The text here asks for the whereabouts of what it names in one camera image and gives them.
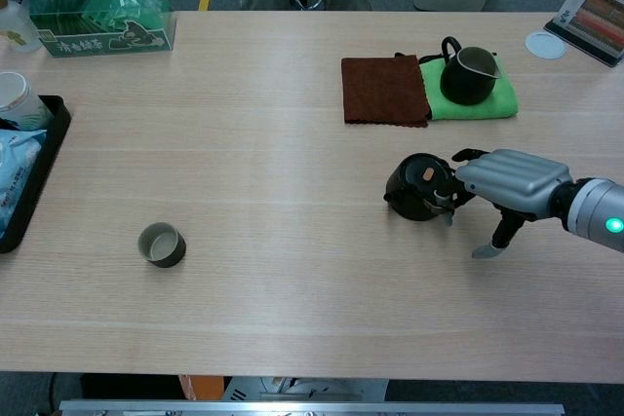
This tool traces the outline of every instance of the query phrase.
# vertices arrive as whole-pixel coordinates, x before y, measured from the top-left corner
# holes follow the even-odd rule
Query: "green indicator light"
[[[609,218],[604,225],[606,226],[607,231],[613,234],[618,234],[624,231],[624,221],[620,218]]]

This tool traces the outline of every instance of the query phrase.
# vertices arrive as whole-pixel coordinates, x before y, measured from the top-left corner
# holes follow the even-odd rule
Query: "brown cloth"
[[[427,127],[429,102],[416,56],[344,58],[344,122]]]

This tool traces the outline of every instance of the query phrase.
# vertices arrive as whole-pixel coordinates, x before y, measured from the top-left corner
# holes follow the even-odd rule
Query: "green towel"
[[[440,77],[445,68],[445,60],[439,58],[420,65],[422,80],[425,83],[425,92],[431,119],[500,119],[515,116],[518,113],[518,99],[503,67],[496,58],[501,77],[496,80],[494,89],[486,100],[472,106],[464,106],[448,100],[440,90]]]

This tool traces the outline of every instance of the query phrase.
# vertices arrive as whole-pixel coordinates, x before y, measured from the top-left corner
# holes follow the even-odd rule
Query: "wooden table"
[[[0,63],[73,122],[21,247],[0,260],[0,368],[624,382],[624,257],[499,213],[448,229],[382,200],[407,155],[509,147],[624,181],[624,67],[533,57],[546,14],[184,13],[172,54]],[[343,123],[340,59],[499,51],[517,118]],[[169,221],[188,251],[147,264]]]

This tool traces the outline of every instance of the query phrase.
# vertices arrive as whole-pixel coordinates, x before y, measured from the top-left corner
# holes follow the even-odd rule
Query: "robotic hand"
[[[587,178],[574,182],[566,165],[514,150],[492,153],[462,150],[452,159],[468,164],[454,173],[448,165],[440,165],[438,171],[447,173],[435,178],[432,174],[436,169],[429,163],[423,164],[423,158],[442,161],[432,155],[406,159],[402,163],[403,172],[399,167],[393,177],[411,174],[411,180],[402,180],[397,190],[397,183],[391,177],[386,200],[401,213],[395,204],[397,200],[402,203],[408,200],[405,195],[408,191],[434,216],[452,216],[475,196],[489,200],[500,210],[502,219],[491,242],[473,252],[475,258],[501,253],[526,221],[551,217],[560,218],[564,229],[571,234],[624,251],[624,187],[610,180]],[[410,165],[415,173],[422,172],[421,179],[414,177]]]

